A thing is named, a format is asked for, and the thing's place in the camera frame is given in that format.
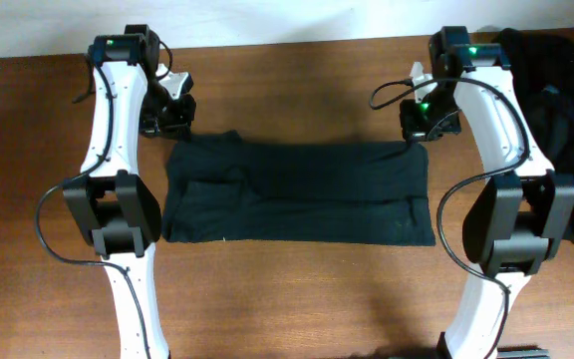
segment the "folded cloth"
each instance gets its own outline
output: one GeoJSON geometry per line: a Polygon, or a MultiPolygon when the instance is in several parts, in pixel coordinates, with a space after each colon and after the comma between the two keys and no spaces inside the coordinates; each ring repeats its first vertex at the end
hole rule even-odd
{"type": "Polygon", "coordinates": [[[419,144],[261,145],[193,136],[167,163],[170,242],[434,245],[419,144]]]}

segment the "garment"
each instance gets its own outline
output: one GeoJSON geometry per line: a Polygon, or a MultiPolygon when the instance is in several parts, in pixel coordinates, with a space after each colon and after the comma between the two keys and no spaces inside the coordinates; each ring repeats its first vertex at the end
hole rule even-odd
{"type": "MultiPolygon", "coordinates": [[[[574,44],[553,35],[505,29],[494,40],[511,64],[524,118],[555,170],[574,176],[574,44]]],[[[569,227],[574,242],[574,209],[569,227]]]]}
{"type": "Polygon", "coordinates": [[[235,132],[178,143],[166,166],[168,241],[434,245],[426,150],[406,143],[262,145],[235,132]]]}

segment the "black fabric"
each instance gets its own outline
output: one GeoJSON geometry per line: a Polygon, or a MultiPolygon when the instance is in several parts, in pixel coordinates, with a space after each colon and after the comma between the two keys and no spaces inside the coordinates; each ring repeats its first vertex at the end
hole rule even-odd
{"type": "Polygon", "coordinates": [[[434,245],[426,150],[406,143],[261,145],[235,132],[178,143],[167,241],[434,245]]]}
{"type": "MultiPolygon", "coordinates": [[[[511,63],[515,95],[544,155],[574,175],[574,44],[506,29],[495,39],[511,63]]],[[[574,241],[574,211],[570,238],[574,241]]]]}

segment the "wooden table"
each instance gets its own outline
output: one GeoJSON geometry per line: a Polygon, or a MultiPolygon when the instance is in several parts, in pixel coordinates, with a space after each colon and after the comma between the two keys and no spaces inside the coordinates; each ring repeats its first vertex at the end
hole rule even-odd
{"type": "MultiPolygon", "coordinates": [[[[574,30],[563,33],[574,38],[574,30]]],[[[373,112],[367,99],[381,83],[406,77],[413,61],[428,66],[427,41],[175,50],[173,68],[195,80],[196,133],[235,129],[268,143],[400,140],[397,107],[373,112]]],[[[106,275],[51,259],[31,220],[41,193],[77,173],[84,158],[94,101],[70,100],[86,82],[81,56],[0,60],[0,358],[119,356],[106,275]]],[[[171,147],[140,140],[141,174],[161,203],[171,147]]],[[[427,148],[434,215],[448,187],[481,165],[467,125],[427,148]]],[[[445,214],[460,253],[462,220],[480,189],[463,190],[445,214]]],[[[94,258],[60,198],[43,218],[59,252],[94,258]]],[[[173,358],[330,358],[433,347],[466,279],[440,246],[160,241],[156,256],[158,307],[173,358]]],[[[572,244],[564,242],[523,290],[501,344],[539,344],[556,358],[574,358],[572,244]]]]}

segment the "white wall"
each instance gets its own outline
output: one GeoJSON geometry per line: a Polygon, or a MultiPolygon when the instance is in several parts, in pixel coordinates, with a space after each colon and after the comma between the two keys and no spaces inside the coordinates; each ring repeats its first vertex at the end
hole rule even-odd
{"type": "Polygon", "coordinates": [[[574,27],[573,0],[0,0],[0,57],[84,52],[147,23],[172,48],[574,27]]]}

